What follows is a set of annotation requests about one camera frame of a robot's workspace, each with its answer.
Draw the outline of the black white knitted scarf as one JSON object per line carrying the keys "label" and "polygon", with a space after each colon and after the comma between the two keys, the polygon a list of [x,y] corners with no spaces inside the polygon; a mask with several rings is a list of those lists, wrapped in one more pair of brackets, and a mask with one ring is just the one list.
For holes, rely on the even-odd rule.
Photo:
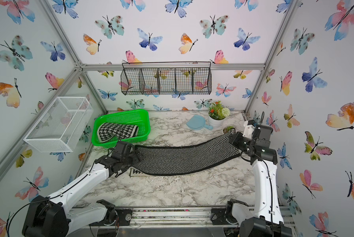
{"label": "black white knitted scarf", "polygon": [[118,140],[136,137],[138,131],[137,125],[105,122],[99,126],[97,136],[100,143],[106,143],[115,137]]}

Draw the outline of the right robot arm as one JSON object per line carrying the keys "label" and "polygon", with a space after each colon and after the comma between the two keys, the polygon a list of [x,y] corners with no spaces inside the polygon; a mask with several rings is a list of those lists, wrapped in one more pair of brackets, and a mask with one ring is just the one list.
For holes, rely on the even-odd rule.
{"label": "right robot arm", "polygon": [[249,210],[245,202],[231,199],[225,209],[213,208],[213,225],[237,225],[240,237],[291,237],[291,228],[285,226],[279,207],[276,176],[277,152],[270,148],[272,128],[244,123],[244,132],[230,135],[229,143],[241,154],[250,157],[255,177],[255,205]]}

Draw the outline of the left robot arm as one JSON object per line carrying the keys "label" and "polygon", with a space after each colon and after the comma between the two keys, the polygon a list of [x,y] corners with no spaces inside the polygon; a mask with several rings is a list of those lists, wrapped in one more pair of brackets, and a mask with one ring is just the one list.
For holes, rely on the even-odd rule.
{"label": "left robot arm", "polygon": [[31,201],[22,235],[66,237],[82,227],[98,222],[118,227],[119,215],[115,205],[108,201],[99,200],[78,210],[72,208],[98,184],[111,176],[118,177],[143,159],[143,154],[133,144],[118,142],[74,181],[47,197],[38,196]]}

